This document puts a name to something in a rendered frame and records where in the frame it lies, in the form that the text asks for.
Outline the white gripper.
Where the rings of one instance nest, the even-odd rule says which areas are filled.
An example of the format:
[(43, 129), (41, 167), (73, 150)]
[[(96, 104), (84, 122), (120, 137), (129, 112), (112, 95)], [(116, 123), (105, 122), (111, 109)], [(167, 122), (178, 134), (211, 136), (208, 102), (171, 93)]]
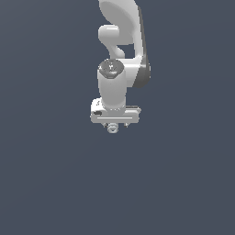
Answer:
[(110, 110), (103, 106), (102, 98), (96, 98), (91, 104), (91, 121), (107, 125), (107, 132), (118, 133), (118, 124), (123, 123), (126, 127), (131, 123), (139, 122), (139, 114), (141, 109), (139, 106), (123, 106), (120, 110)]

